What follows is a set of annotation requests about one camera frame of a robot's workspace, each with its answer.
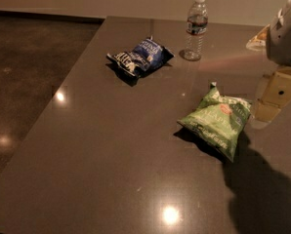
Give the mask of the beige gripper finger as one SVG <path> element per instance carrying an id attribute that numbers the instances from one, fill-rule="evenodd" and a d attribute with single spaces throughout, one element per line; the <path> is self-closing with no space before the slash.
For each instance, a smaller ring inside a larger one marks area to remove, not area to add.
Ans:
<path id="1" fill-rule="evenodd" d="M 257 100 L 254 105 L 254 118 L 262 122 L 271 122 L 281 111 L 280 108 L 264 104 L 261 101 Z"/>

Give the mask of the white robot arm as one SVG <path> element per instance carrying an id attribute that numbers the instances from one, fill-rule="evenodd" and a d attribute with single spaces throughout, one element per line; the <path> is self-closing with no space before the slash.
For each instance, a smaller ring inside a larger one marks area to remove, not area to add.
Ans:
<path id="1" fill-rule="evenodd" d="M 278 68 L 259 84 L 252 114 L 256 120 L 269 123 L 291 101 L 291 0 L 270 23 L 266 50 Z"/>

